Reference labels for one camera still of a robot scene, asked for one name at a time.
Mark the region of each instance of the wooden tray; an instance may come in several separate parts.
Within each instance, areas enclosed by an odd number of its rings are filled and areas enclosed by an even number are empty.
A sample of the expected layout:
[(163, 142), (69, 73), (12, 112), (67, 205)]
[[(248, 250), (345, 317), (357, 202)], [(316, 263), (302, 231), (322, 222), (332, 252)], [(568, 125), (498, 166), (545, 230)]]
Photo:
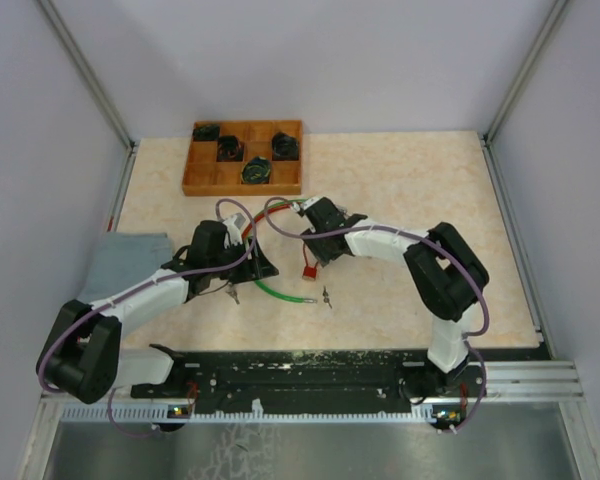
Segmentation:
[[(302, 122), (245, 121), (196, 122), (202, 125), (220, 125), (220, 136), (235, 135), (244, 144), (242, 161), (219, 162), (218, 142), (194, 141), (189, 146), (187, 165), (182, 177), (182, 191), (186, 196), (240, 196), (240, 195), (297, 195), (302, 191)], [(283, 132), (298, 139), (298, 160), (273, 160), (271, 139)], [(272, 161), (272, 171), (267, 184), (242, 183), (244, 165), (256, 156)]]

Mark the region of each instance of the white wall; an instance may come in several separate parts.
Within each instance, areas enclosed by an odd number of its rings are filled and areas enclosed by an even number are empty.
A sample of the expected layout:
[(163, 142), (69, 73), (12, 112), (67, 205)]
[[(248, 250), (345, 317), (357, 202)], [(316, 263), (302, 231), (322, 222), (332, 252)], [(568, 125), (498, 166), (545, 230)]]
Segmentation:
[(35, 361), (82, 283), (124, 151), (31, 0), (0, 2), (0, 479), (13, 480)]
[(55, 0), (133, 136), (485, 130), (552, 0)]
[(551, 334), (600, 427), (600, 0), (573, 2), (496, 153)]

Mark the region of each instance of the beige table surface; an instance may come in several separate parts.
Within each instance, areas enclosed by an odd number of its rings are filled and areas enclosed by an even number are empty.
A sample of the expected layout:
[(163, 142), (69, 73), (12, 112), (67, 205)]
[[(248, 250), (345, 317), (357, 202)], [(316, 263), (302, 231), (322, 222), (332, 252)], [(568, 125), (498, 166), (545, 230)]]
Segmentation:
[[(185, 197), (180, 188), (189, 138), (142, 140), (118, 231), (167, 232), (177, 248), (191, 241), (201, 220), (214, 219), (214, 197)], [(481, 347), (537, 346), (534, 327), (475, 132), (309, 134), (304, 137), (303, 197), (324, 195), (349, 213), (411, 229), (454, 224), (491, 275), (485, 289), (491, 329)], [(239, 200), (259, 211), (263, 197)], [(233, 213), (230, 206), (225, 214)], [(306, 220), (275, 214), (300, 232)], [(428, 310), (406, 267), (342, 257), (301, 280), (301, 242), (275, 234), (265, 222), (262, 249), (280, 275), (278, 290), (312, 296), (318, 304), (292, 304), (239, 285), (240, 305), (223, 292), (165, 312), (126, 340), (127, 347), (161, 343), (181, 350), (298, 350), (425, 348)], [(333, 310), (322, 302), (330, 293)], [(476, 327), (482, 321), (476, 318)]]

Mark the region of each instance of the black metal base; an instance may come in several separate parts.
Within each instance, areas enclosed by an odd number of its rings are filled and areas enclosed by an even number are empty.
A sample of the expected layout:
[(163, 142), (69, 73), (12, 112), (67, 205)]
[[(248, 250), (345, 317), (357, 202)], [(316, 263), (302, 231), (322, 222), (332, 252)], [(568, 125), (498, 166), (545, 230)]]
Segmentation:
[[(408, 383), (426, 368), (426, 350), (169, 353), (175, 364), (167, 381), (137, 385), (131, 396), (185, 398), (195, 384), (197, 413), (248, 413), (255, 399), (271, 414), (406, 413)], [(486, 361), (549, 359), (543, 347), (481, 353)], [(478, 377), (480, 369), (469, 366), (454, 385), (464, 383), (474, 397)], [(436, 396), (457, 398), (454, 385)]]

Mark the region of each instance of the gray fabric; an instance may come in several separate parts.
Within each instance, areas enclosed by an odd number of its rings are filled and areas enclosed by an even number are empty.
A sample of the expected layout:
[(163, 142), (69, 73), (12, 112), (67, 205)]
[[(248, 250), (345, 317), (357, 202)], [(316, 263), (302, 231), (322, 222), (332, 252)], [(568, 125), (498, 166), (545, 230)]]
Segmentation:
[(173, 255), (166, 233), (106, 233), (93, 256), (78, 300), (110, 297), (146, 279)]

